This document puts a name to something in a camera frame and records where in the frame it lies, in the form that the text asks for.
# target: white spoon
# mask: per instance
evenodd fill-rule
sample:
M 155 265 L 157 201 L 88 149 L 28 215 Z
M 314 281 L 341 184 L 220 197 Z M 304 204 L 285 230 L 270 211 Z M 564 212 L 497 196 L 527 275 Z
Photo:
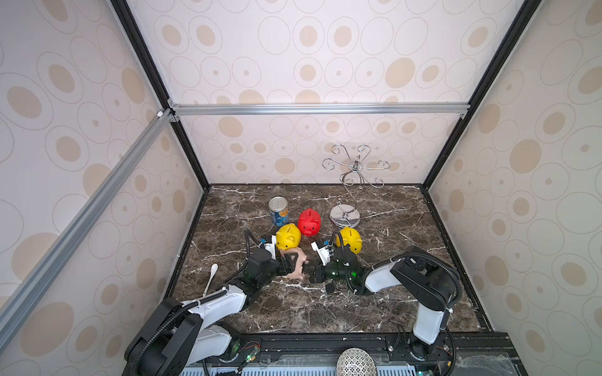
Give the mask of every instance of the white spoon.
M 203 293 L 203 296 L 207 295 L 207 290 L 209 290 L 209 285 L 211 284 L 211 280 L 213 279 L 213 277 L 215 277 L 217 273 L 217 264 L 213 264 L 211 266 L 211 275 L 209 276 L 209 282 L 207 282 L 207 287 L 205 287 L 205 292 Z

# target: mesh strainer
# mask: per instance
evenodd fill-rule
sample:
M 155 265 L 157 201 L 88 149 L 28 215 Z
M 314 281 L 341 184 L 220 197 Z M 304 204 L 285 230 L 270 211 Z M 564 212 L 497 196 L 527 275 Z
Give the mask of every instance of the mesh strainer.
M 376 376 L 376 365 L 364 350 L 350 348 L 339 356 L 337 376 Z

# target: red piggy bank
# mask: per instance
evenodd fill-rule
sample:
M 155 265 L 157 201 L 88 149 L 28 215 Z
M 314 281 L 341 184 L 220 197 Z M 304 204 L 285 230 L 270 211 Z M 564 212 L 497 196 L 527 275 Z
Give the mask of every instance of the red piggy bank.
M 297 227 L 303 235 L 315 236 L 320 231 L 321 224 L 322 218 L 320 218 L 320 214 L 313 209 L 306 209 L 299 215 Z

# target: polka dot wall panel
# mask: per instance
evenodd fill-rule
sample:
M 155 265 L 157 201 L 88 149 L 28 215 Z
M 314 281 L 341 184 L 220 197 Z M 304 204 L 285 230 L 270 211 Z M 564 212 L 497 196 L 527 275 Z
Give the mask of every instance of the polka dot wall panel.
M 467 101 L 522 4 L 128 2 L 185 104 Z
M 201 193 L 165 128 L 2 353 L 0 375 L 120 375 L 125 348 L 162 299 Z
M 547 2 L 430 193 L 529 375 L 602 374 L 602 1 Z
M 361 145 L 371 182 L 421 183 L 429 173 L 458 114 L 183 116 L 182 122 L 211 183 L 337 183 L 349 169 L 326 170 L 326 158 L 348 164 Z
M 0 5 L 0 306 L 155 117 L 103 0 Z

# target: chrome jewelry holder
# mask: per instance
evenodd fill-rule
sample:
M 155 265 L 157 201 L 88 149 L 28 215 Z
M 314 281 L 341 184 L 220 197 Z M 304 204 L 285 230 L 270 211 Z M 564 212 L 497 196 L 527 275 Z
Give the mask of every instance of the chrome jewelry holder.
M 381 167 L 364 167 L 364 165 L 362 163 L 364 162 L 364 160 L 370 154 L 370 151 L 371 151 L 370 146 L 368 146 L 368 145 L 360 145 L 358 147 L 359 154 L 353 159 L 351 158 L 351 156 L 349 156 L 349 152 L 347 151 L 347 148 L 341 144 L 333 145 L 332 153 L 338 155 L 341 153 L 341 149 L 345 150 L 345 154 L 347 154 L 347 158 L 350 161 L 348 164 L 341 163 L 332 158 L 326 158 L 322 161 L 322 167 L 324 167 L 325 169 L 327 169 L 329 171 L 332 171 L 335 169 L 334 163 L 339 164 L 341 166 L 345 166 L 349 169 L 349 171 L 342 173 L 341 177 L 340 177 L 341 183 L 343 184 L 343 187 L 347 191 L 347 194 L 343 194 L 343 195 L 339 196 L 338 204 L 334 208 L 332 208 L 332 210 L 330 210 L 330 220 L 340 228 L 343 228 L 346 226 L 354 228 L 359 224 L 361 216 L 358 211 L 358 201 L 355 199 L 355 197 L 353 196 L 351 191 L 349 191 L 349 187 L 353 186 L 355 184 L 355 182 L 353 181 L 353 179 L 351 177 L 348 177 L 348 175 L 350 173 L 356 173 L 358 175 L 358 178 L 359 178 L 358 189 L 360 189 L 360 190 L 364 189 L 364 184 L 366 184 L 366 183 L 370 184 L 374 188 L 382 188 L 383 186 L 385 186 L 385 183 L 382 181 L 381 178 L 376 177 L 376 178 L 374 178 L 374 183 L 371 183 L 368 181 L 368 179 L 366 179 L 364 177 L 364 175 L 362 174 L 361 171 L 362 170 L 386 170 L 386 169 L 390 168 L 390 165 L 389 165 L 389 162 L 378 161 L 377 165 L 381 166 Z M 349 205 L 349 204 L 343 203 L 343 197 L 346 195 L 349 195 L 353 199 L 353 202 L 355 203 L 354 205 Z

